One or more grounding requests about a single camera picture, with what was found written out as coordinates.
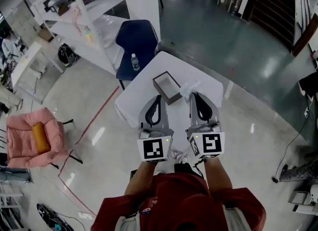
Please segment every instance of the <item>staircase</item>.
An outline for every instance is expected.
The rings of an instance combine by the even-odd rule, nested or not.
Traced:
[[[269,31],[292,50],[295,0],[255,0],[250,20]]]

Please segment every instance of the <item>white table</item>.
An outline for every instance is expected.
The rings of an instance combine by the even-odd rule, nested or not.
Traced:
[[[19,85],[19,81],[22,78],[24,72],[31,66],[31,64],[35,61],[36,57],[38,55],[43,55],[47,60],[49,60],[59,72],[63,73],[63,69],[50,57],[46,56],[44,53],[41,52],[42,46],[37,43],[33,42],[30,48],[25,52],[25,54],[20,58],[19,63],[15,67],[14,71],[11,74],[11,81],[13,88],[20,88],[22,91],[24,91],[27,95],[29,95],[31,98],[33,98],[35,101],[42,104],[42,100],[36,98],[29,92],[27,92],[25,89],[23,89]]]
[[[168,71],[180,86],[190,80],[200,81],[201,93],[218,108],[221,107],[223,85],[219,81],[166,52],[160,52],[115,101],[119,116],[127,120],[133,128],[139,125],[138,116],[144,105],[159,94],[153,85],[153,78],[165,71]],[[189,146],[185,133],[185,130],[191,126],[189,105],[181,98],[170,106],[166,104],[166,109],[169,127],[174,130],[172,146],[184,151]]]

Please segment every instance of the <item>camouflage pants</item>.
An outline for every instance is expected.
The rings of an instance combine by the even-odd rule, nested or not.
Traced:
[[[318,177],[318,161],[312,161],[308,164],[297,166],[293,169],[281,172],[280,181],[301,181],[315,179]]]

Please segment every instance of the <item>yellow pillow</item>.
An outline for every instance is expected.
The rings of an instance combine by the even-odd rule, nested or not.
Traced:
[[[32,133],[35,138],[36,147],[39,154],[49,152],[51,148],[44,133],[43,123],[39,122],[32,126]]]

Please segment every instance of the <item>pink armchair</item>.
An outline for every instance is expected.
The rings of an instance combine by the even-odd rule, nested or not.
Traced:
[[[6,120],[8,167],[47,166],[66,158],[69,153],[64,142],[63,124],[72,121],[65,123],[57,121],[46,107],[28,114],[9,116]],[[43,154],[38,152],[31,128],[40,122],[43,124],[44,133],[51,148],[49,152]]]

